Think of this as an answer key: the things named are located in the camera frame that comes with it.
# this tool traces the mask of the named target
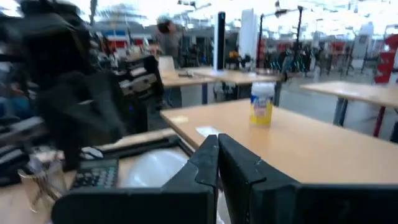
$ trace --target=red table leg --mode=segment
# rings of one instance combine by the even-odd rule
[[[373,132],[374,137],[379,137],[380,127],[383,122],[384,112],[386,112],[386,108],[382,106],[379,110],[379,115],[377,116],[376,127],[374,127],[374,132]]]

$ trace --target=ceiling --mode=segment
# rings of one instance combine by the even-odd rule
[[[6,14],[17,14],[18,1],[0,0]],[[209,27],[218,11],[226,13],[230,27],[240,27],[241,11],[254,8],[256,13],[268,15],[264,18],[264,30],[270,34],[296,32],[299,12],[293,11],[276,18],[275,0],[67,0],[82,11],[84,20],[90,21],[91,7],[95,7],[95,24],[117,26],[156,24],[159,16],[173,18],[187,28]],[[361,25],[374,24],[374,31],[383,35],[389,24],[398,24],[397,0],[279,0],[280,8],[304,7],[302,31],[309,35],[315,31],[326,35],[353,35]]]

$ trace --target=wooden table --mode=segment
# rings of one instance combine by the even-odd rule
[[[214,83],[216,81],[214,78],[208,78],[199,75],[195,75],[193,77],[180,77],[178,75],[179,72],[180,71],[174,71],[174,72],[160,71],[160,76],[162,77],[162,82],[164,87],[170,88],[170,87],[189,86],[189,85],[202,85],[207,83]]]
[[[274,104],[279,105],[282,83],[280,82],[280,77],[278,77],[277,75],[258,75],[255,72],[245,73],[241,71],[227,69],[222,71],[216,71],[211,67],[185,68],[185,70],[192,72],[195,75],[214,78],[217,81],[234,83],[238,88],[238,98],[240,85],[251,84],[254,82],[275,82],[276,86]]]
[[[162,82],[165,88],[172,87],[183,87],[189,85],[201,85],[201,103],[203,105],[207,104],[208,99],[208,85],[209,83],[214,83],[216,80],[210,77],[203,77],[199,75],[194,75],[192,77],[180,77],[179,73],[184,73],[186,71],[177,70],[164,72],[160,71],[160,76],[162,77]]]
[[[170,128],[144,134],[137,134],[125,137],[115,144],[103,146],[102,149],[112,150],[114,148],[128,146],[131,144],[138,144],[140,142],[162,139],[174,134],[175,132]],[[120,160],[118,185],[120,185],[121,182],[126,179],[130,167],[137,158],[139,158],[139,156]],[[72,183],[74,176],[75,171],[65,174],[67,185]],[[0,189],[0,217],[0,223],[2,224],[43,224],[47,219],[47,214],[44,211],[39,211],[39,213],[30,211],[25,190],[21,184],[18,184]]]
[[[398,146],[274,107],[270,128],[249,123],[249,100],[161,114],[191,146],[212,126],[285,174],[305,183],[398,184]]]
[[[301,88],[338,97],[333,124],[344,125],[348,100],[381,106],[373,136],[378,136],[386,107],[398,108],[397,85],[367,85],[349,82],[325,82],[302,85]]]

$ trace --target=keypad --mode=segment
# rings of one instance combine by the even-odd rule
[[[80,169],[76,174],[71,189],[82,187],[115,187],[118,180],[118,169],[116,167],[101,167],[92,169]]]

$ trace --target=yellow label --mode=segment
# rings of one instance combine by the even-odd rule
[[[252,99],[250,104],[250,122],[252,124],[271,125],[272,98],[264,99],[265,102],[258,102]]]

